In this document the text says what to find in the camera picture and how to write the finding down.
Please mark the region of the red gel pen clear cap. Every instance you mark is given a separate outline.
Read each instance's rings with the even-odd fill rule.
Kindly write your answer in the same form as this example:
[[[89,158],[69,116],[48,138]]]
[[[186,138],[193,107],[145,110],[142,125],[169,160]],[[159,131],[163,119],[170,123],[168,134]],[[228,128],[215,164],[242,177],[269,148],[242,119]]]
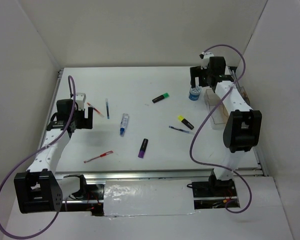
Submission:
[[[87,102],[87,105],[92,108],[99,116],[101,116],[102,118],[104,118],[105,116],[98,110],[96,109],[92,104],[90,104],[89,102]]]

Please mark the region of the blue gel pen teal end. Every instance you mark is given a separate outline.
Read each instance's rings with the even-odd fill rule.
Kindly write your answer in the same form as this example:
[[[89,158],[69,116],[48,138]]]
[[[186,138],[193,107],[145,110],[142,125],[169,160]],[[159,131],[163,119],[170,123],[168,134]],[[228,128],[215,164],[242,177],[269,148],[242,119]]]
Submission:
[[[110,109],[109,109],[109,100],[108,100],[108,98],[105,99],[105,105],[106,105],[107,119],[110,119]]]

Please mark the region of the blue gel pen clear cap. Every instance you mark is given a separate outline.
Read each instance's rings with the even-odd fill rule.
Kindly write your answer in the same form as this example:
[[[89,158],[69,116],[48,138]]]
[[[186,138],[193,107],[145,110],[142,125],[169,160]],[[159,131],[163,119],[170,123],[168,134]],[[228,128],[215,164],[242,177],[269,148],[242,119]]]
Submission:
[[[189,130],[177,128],[177,127],[174,127],[174,126],[171,126],[171,125],[169,125],[168,127],[170,129],[173,129],[173,130],[176,130],[176,131],[179,131],[179,132],[182,132],[182,133],[186,133],[186,134],[190,134],[190,135],[194,135],[195,134],[193,131],[189,131]]]

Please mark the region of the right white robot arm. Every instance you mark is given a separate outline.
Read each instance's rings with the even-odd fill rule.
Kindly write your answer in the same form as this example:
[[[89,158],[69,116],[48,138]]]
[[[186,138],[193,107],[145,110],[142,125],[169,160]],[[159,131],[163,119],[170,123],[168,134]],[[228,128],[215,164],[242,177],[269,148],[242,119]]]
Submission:
[[[262,113],[252,109],[236,87],[235,79],[226,73],[226,60],[211,52],[200,54],[200,66],[190,69],[190,84],[210,87],[220,101],[212,109],[223,105],[228,113],[223,131],[223,144],[228,149],[221,164],[211,164],[208,190],[213,196],[220,196],[230,185],[235,170],[247,153],[258,144],[262,123]]]

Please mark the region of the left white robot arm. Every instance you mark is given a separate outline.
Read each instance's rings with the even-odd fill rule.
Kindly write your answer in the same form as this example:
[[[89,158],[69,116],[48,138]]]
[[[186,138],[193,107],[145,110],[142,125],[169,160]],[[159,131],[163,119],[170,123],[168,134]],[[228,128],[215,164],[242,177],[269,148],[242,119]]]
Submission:
[[[35,155],[25,172],[14,177],[21,213],[58,212],[68,196],[73,195],[78,200],[87,197],[89,187],[82,174],[55,177],[59,160],[75,130],[93,127],[93,109],[85,109],[85,101],[86,95],[77,93],[56,102],[57,111],[46,127],[43,150]]]

